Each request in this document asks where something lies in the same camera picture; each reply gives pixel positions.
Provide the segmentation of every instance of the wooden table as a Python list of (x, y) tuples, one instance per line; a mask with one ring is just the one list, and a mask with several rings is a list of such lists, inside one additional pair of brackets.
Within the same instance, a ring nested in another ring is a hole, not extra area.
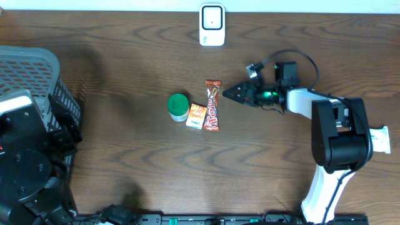
[[(226, 22), (225, 45), (202, 47), (198, 13), (3, 12), (0, 44), (54, 52), (85, 103), (71, 181), (79, 212), (112, 203), (167, 214), (293, 211), (315, 170), (310, 120), (221, 97), (221, 131), (207, 132), (172, 121), (166, 103), (186, 93), (205, 104), (205, 80), (224, 90), (248, 79), (248, 64), (294, 48), (319, 66), (316, 90), (361, 96), (369, 124), (389, 126), (392, 153), (374, 154), (336, 212), (398, 224), (400, 16), (227, 13)], [(303, 85), (314, 79), (305, 59), (276, 60), (296, 60)], [(273, 64), (264, 77), (274, 82)]]

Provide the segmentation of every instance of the gray basket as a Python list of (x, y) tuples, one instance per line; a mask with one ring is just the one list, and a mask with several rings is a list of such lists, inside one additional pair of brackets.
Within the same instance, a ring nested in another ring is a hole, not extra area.
[(71, 111), (77, 125), (81, 122), (81, 110), (59, 78), (59, 72), (59, 61), (48, 50), (0, 46), (0, 97), (21, 89), (30, 90), (47, 131), (60, 129), (51, 112), (48, 94)]

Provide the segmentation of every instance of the green cap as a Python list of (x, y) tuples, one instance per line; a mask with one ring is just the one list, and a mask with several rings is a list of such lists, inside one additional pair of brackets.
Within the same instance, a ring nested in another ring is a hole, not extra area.
[(189, 109), (189, 101), (183, 94), (173, 94), (168, 99), (168, 111), (174, 116), (182, 116)]

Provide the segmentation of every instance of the white wall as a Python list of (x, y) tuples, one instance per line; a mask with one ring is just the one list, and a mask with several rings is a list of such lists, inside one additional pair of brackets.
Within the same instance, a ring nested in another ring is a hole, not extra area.
[(0, 0), (3, 9), (199, 11), (221, 3), (228, 12), (400, 13), (400, 0)]

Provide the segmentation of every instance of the red wrapper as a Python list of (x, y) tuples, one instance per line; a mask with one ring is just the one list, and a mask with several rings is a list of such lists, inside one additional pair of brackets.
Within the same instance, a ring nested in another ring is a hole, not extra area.
[(206, 81), (208, 101), (207, 101), (207, 114), (203, 128), (208, 131), (219, 131), (218, 125), (218, 92), (221, 87), (220, 81)]

